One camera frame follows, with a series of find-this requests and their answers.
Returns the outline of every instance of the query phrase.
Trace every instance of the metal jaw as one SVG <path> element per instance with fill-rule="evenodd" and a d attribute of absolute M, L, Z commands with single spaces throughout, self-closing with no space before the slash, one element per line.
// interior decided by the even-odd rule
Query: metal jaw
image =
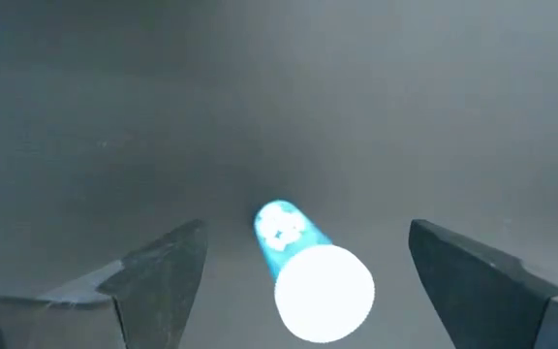
<path fill-rule="evenodd" d="M 558 349 L 558 285 L 552 280 L 424 220 L 413 221 L 409 246 L 457 349 Z"/>
<path fill-rule="evenodd" d="M 0 349 L 177 348 L 206 249 L 192 221 L 36 299 L 0 297 Z"/>

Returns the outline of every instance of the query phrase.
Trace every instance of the blue glowing cylinder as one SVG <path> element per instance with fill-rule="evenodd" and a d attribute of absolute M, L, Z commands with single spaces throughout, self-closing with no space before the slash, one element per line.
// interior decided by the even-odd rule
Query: blue glowing cylinder
<path fill-rule="evenodd" d="M 298 252 L 316 245 L 332 244 L 307 216 L 284 200 L 264 205 L 253 225 L 273 280 Z"/>

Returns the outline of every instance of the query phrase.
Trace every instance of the bright white light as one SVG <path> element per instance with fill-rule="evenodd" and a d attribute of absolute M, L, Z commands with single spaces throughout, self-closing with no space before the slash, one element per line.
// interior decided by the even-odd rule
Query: bright white light
<path fill-rule="evenodd" d="M 275 303 L 284 325 L 314 343 L 341 339 L 367 318 L 375 285 L 367 267 L 335 245 L 304 249 L 281 269 Z"/>
<path fill-rule="evenodd" d="M 283 251 L 286 245 L 298 241 L 305 230 L 299 212 L 286 212 L 278 204 L 266 205 L 258 215 L 261 219 L 257 231 L 268 247 L 276 251 Z"/>

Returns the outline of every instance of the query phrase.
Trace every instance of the gray background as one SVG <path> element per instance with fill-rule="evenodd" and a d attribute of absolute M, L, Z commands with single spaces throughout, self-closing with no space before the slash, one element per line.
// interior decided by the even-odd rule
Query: gray background
<path fill-rule="evenodd" d="M 412 218 L 558 268 L 558 1 L 0 0 L 0 293 L 202 217 L 182 348 L 310 347 L 252 238 L 277 196 L 375 275 L 329 348 L 450 348 Z"/>

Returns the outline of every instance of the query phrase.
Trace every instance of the silver metal surface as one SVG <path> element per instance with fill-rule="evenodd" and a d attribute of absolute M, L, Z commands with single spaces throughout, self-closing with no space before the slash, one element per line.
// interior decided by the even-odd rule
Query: silver metal surface
<path fill-rule="evenodd" d="M 181 347 L 309 347 L 251 231 L 276 197 L 376 278 L 329 348 L 449 349 L 412 218 L 558 269 L 558 2 L 0 0 L 0 293 L 201 217 Z"/>

